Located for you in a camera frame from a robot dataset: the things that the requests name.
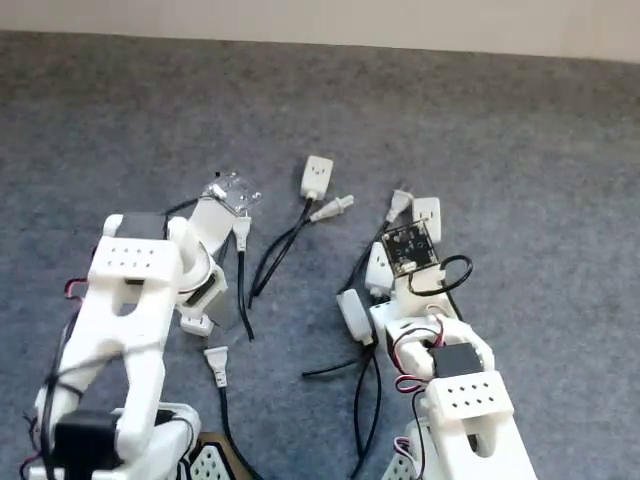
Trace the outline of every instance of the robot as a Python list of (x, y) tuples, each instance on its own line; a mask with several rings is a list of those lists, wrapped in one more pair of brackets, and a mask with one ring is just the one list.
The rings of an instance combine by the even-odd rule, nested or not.
[[(383, 480), (535, 480), (493, 351), (450, 294), (472, 263), (464, 255), (438, 259), (439, 199), (404, 198), (414, 222), (384, 233), (369, 255), (365, 286), (381, 300), (368, 316), (355, 289), (337, 296), (353, 338), (364, 345), (377, 338), (399, 372), (396, 388), (413, 394), (416, 419), (394, 441)], [(447, 283), (454, 261), (467, 269)]]
[[(107, 218), (86, 295), (36, 399), (44, 466), (31, 467), (31, 480), (176, 480), (181, 465), (186, 471), (200, 418), (188, 405), (160, 402), (162, 356), (175, 308), (186, 331), (211, 331), (204, 312), (227, 290), (213, 254), (248, 199), (256, 199), (233, 185), (209, 186), (189, 220)], [(365, 285), (381, 300), (367, 312), (355, 289), (337, 298), (354, 339), (367, 345), (378, 338), (400, 373), (397, 389), (413, 395), (416, 419), (395, 440), (383, 479), (535, 480), (493, 352), (450, 295), (472, 266), (447, 284), (446, 266), (466, 257), (440, 261), (435, 253), (439, 201), (403, 198), (413, 202), (414, 222), (384, 232), (369, 255)], [(82, 393), (117, 356), (129, 380), (124, 407), (78, 409)]]
[[(205, 310), (227, 290), (213, 254), (258, 198), (231, 174), (187, 202), (197, 203), (189, 220), (167, 212), (106, 219), (86, 294), (35, 402), (44, 466), (30, 468), (31, 480), (179, 478), (201, 424), (190, 406), (160, 402), (173, 311), (182, 313), (185, 331), (209, 334)], [(124, 407), (78, 409), (83, 392), (116, 357), (129, 383)]]

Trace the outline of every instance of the gray carpet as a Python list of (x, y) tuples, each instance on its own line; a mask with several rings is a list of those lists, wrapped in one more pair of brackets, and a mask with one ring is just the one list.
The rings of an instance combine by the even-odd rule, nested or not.
[[(301, 209), (301, 165), (335, 159), (347, 215), (306, 231), (230, 346), (231, 423), (267, 478), (345, 478), (355, 464), (356, 371), (333, 292), (391, 189), (441, 198), (443, 254), (474, 275), (456, 293), (493, 346), (540, 479), (638, 478), (640, 66), (374, 48), (0, 35), (0, 477), (30, 448), (33, 402), (111, 212), (155, 211), (235, 169), (264, 193), (250, 264)], [(227, 259), (235, 278), (235, 255)], [(233, 299), (229, 314), (237, 315)], [(177, 326), (164, 399), (219, 430), (218, 397)], [(410, 420), (384, 359), (376, 479)], [(366, 410), (373, 406), (368, 381)], [(87, 405), (125, 392), (109, 368)]]

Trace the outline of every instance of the black cable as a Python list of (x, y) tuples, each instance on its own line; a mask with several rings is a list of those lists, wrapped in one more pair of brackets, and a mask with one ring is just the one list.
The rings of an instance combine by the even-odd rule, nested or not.
[[(373, 361), (373, 366), (374, 366), (374, 370), (376, 373), (376, 383), (377, 383), (377, 392), (376, 392), (376, 406), (375, 406), (375, 410), (373, 413), (373, 421), (371, 422), (371, 429), (369, 430), (369, 435), (367, 436), (367, 441), (365, 442), (364, 448), (362, 449), (362, 452), (358, 452), (359, 453), (359, 458), (358, 458), (358, 463), (356, 464), (356, 467), (353, 469), (353, 471), (351, 472), (351, 475), (349, 476), (350, 478), (355, 478), (358, 473), (360, 472), (360, 469), (362, 468), (362, 466), (364, 465), (364, 461), (367, 458), (367, 455), (369, 454), (369, 451), (371, 450), (371, 445), (373, 443), (373, 437), (375, 435), (376, 432), (376, 427), (378, 425), (378, 419), (380, 418), (380, 406), (382, 404), (382, 378), (380, 376), (380, 366), (378, 365), (378, 359), (376, 357), (376, 350), (375, 350), (375, 346), (371, 348), (371, 356), (369, 357), (369, 360)], [(366, 372), (366, 370), (369, 367), (369, 362), (367, 362), (363, 372)], [(361, 391), (361, 383), (362, 383), (362, 378), (364, 378), (364, 376), (362, 376), (359, 380), (358, 380), (358, 387), (356, 388), (356, 397), (359, 396), (360, 391)], [(357, 418), (358, 416), (358, 412), (357, 410), (354, 408), (354, 418)], [(354, 422), (354, 427), (357, 426), (359, 422)], [(359, 432), (356, 433), (356, 441), (360, 441), (360, 443), (362, 442), (362, 440), (360, 439), (360, 435)]]
[(389, 225), (390, 223), (387, 220), (385, 220), (382, 223), (382, 225), (380, 225), (380, 228), (378, 228), (378, 231), (376, 232), (376, 234), (369, 241), (369, 243), (367, 244), (363, 252), (360, 254), (360, 257), (358, 257), (358, 260), (356, 260), (356, 263), (353, 266), (353, 269), (351, 270), (351, 274), (349, 275), (349, 278), (347, 278), (347, 281), (344, 282), (344, 285), (342, 285), (342, 288), (338, 291), (338, 293), (342, 293), (345, 290), (349, 290), (353, 286), (353, 284), (356, 281), (356, 278), (358, 277), (358, 274), (360, 273), (360, 271), (362, 270), (362, 268), (365, 266), (365, 264), (369, 259), (369, 253), (371, 252), (371, 247), (373, 247), (373, 244), (376, 241), (378, 241), (378, 239), (382, 236), (382, 234), (389, 227)]
[(229, 408), (227, 405), (227, 387), (218, 388), (220, 392), (220, 412), (222, 415), (222, 428), (224, 429), (224, 434), (227, 436), (227, 440), (229, 442), (229, 446), (231, 446), (231, 450), (235, 453), (236, 457), (242, 464), (242, 466), (251, 474), (251, 477), (254, 480), (263, 480), (262, 477), (255, 469), (251, 466), (249, 462), (242, 456), (238, 446), (233, 441), (233, 437), (231, 436), (231, 428), (229, 427)]
[(238, 310), (240, 310), (240, 317), (249, 336), (249, 341), (252, 341), (255, 337), (247, 315), (247, 307), (244, 304), (244, 255), (245, 252), (238, 252)]
[(416, 393), (413, 394), (413, 397), (411, 397), (411, 410), (413, 410), (413, 418), (415, 418), (416, 420), (416, 428), (418, 429), (418, 437), (420, 438), (420, 450), (422, 451), (420, 473), (416, 477), (420, 480), (422, 480), (422, 476), (424, 475), (424, 469), (426, 467), (426, 458), (425, 458), (425, 452), (424, 452), (424, 438), (422, 438), (422, 428), (420, 428), (420, 419), (418, 419), (418, 411), (416, 410), (416, 398), (418, 397), (419, 394), (423, 392), (424, 390), (418, 390)]
[(227, 238), (224, 239), (222, 245), (220, 245), (220, 250), (218, 250), (218, 258), (216, 259), (216, 263), (222, 268), (224, 264), (224, 259), (227, 257), (227, 251), (229, 250), (229, 242), (231, 241), (231, 234), (227, 235)]
[(267, 270), (267, 273), (260, 280), (260, 283), (257, 285), (257, 287), (256, 287), (256, 289), (255, 289), (255, 291), (253, 293), (254, 296), (257, 297), (257, 296), (260, 295), (260, 293), (262, 293), (262, 290), (264, 290), (264, 287), (267, 286), (267, 283), (269, 282), (269, 280), (271, 279), (271, 277), (275, 273), (276, 269), (278, 268), (280, 263), (284, 260), (284, 257), (287, 255), (287, 252), (291, 248), (291, 245), (293, 245), (293, 242), (295, 241), (296, 237), (300, 233), (300, 230), (302, 230), (302, 227), (304, 227), (306, 225), (306, 223), (307, 223), (306, 220), (308, 219), (309, 210), (311, 210), (311, 206), (312, 205), (313, 205), (313, 200), (310, 199), (310, 198), (307, 199), (307, 201), (304, 204), (304, 209), (302, 210), (302, 213), (300, 214), (300, 217), (298, 218), (298, 221), (296, 222), (295, 226), (293, 227), (293, 231), (287, 236), (287, 240), (286, 240), (284, 246), (282, 247), (282, 250), (280, 250), (280, 253), (276, 257), (276, 259), (273, 261), (273, 263), (271, 264), (271, 267), (269, 267), (269, 270)]
[(336, 370), (340, 370), (342, 368), (349, 367), (351, 365), (355, 365), (360, 360), (362, 360), (362, 356), (358, 358), (352, 358), (351, 360), (347, 360), (346, 362), (339, 363), (332, 367), (322, 368), (320, 370), (308, 370), (306, 372), (302, 372), (303, 377), (313, 377), (314, 375), (322, 375), (323, 373), (335, 372)]
[[(311, 223), (311, 220), (306, 219), (303, 227), (310, 223)], [(256, 290), (258, 288), (258, 283), (260, 283), (260, 279), (262, 278), (262, 272), (264, 270), (265, 265), (267, 264), (267, 261), (269, 260), (269, 257), (274, 252), (274, 250), (278, 247), (278, 245), (284, 242), (289, 237), (289, 235), (293, 233), (294, 228), (295, 227), (291, 227), (289, 230), (287, 230), (278, 238), (276, 238), (274, 242), (271, 245), (269, 245), (269, 248), (267, 248), (264, 254), (262, 254), (262, 258), (260, 259), (260, 262), (258, 262), (258, 267), (256, 268), (256, 273), (253, 276), (253, 282), (251, 283), (251, 290), (249, 291), (249, 303), (247, 305), (249, 309), (251, 309), (253, 305), (253, 297), (258, 296), (256, 295)]]
[(51, 366), (51, 373), (49, 375), (49, 379), (47, 380), (44, 406), (42, 409), (42, 424), (40, 427), (40, 452), (42, 455), (42, 463), (44, 464), (47, 480), (56, 480), (54, 467), (51, 461), (52, 452), (51, 441), (49, 438), (51, 430), (51, 409), (53, 407), (53, 395), (55, 393), (56, 383), (59, 377), (58, 370), (60, 369), (60, 363), (62, 362), (62, 354), (64, 353), (64, 348), (67, 346), (67, 343), (71, 338), (71, 334), (73, 333), (73, 329), (76, 326), (79, 313), (80, 311), (78, 310), (71, 316), (69, 322), (67, 322), (67, 325), (62, 331), (60, 342), (58, 343), (58, 348), (56, 349), (56, 353), (53, 359), (53, 365)]
[(452, 255), (451, 257), (445, 258), (440, 263), (440, 270), (445, 270), (447, 268), (447, 265), (449, 263), (451, 263), (451, 262), (454, 262), (454, 261), (463, 261), (467, 265), (467, 269), (465, 270), (465, 272), (455, 282), (453, 282), (452, 284), (443, 283), (442, 287), (437, 288), (435, 290), (414, 290), (413, 289), (413, 284), (412, 284), (412, 282), (413, 282), (413, 273), (410, 273), (409, 274), (409, 281), (407, 282), (407, 287), (408, 287), (409, 291), (411, 293), (413, 293), (414, 295), (417, 295), (419, 297), (433, 297), (434, 295), (440, 295), (441, 293), (447, 293), (447, 292), (450, 292), (451, 290), (454, 290), (454, 289), (458, 288), (460, 285), (462, 285), (467, 280), (467, 278), (469, 278), (469, 275), (471, 275), (471, 272), (473, 272), (473, 262), (466, 255)]

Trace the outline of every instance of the white wall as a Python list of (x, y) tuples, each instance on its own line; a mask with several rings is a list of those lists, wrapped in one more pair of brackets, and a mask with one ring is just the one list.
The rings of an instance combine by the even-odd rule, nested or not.
[(0, 29), (640, 62), (640, 0), (0, 0)]

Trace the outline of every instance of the circuit board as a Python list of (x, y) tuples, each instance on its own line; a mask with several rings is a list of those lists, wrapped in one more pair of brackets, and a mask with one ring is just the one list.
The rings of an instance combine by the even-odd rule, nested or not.
[(403, 225), (382, 235), (395, 278), (438, 264), (427, 225), (423, 220)]

